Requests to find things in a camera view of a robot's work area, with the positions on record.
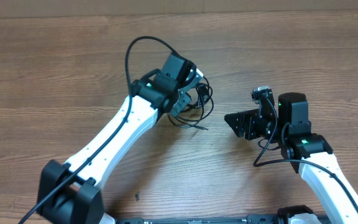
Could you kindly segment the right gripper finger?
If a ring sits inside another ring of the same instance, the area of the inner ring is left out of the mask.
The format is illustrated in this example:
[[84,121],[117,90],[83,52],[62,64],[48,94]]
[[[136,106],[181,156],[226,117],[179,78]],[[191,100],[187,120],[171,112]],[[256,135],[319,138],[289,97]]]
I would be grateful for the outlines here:
[[226,114],[224,120],[227,124],[242,124],[248,122],[252,117],[258,117],[258,109],[238,113]]
[[229,126],[239,138],[249,138],[249,124],[244,122],[230,122]]

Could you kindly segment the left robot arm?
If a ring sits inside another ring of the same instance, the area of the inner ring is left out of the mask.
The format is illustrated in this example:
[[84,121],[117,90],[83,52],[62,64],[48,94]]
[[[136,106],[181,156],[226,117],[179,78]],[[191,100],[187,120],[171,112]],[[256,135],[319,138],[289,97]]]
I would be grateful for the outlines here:
[[102,190],[131,146],[165,113],[178,115],[188,91],[204,77],[175,53],[161,69],[131,84],[117,114],[82,150],[60,164],[51,160],[40,178],[36,212],[51,223],[116,223],[105,212]]

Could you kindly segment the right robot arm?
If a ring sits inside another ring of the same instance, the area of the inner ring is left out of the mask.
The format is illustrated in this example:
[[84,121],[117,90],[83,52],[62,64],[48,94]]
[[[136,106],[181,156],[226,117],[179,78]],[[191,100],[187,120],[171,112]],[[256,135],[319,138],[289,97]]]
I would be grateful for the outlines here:
[[237,137],[266,140],[281,150],[281,159],[310,186],[331,223],[358,223],[358,195],[345,178],[332,147],[320,134],[312,133],[308,101],[303,93],[281,94],[277,100],[267,86],[256,88],[254,110],[227,114],[225,122]]

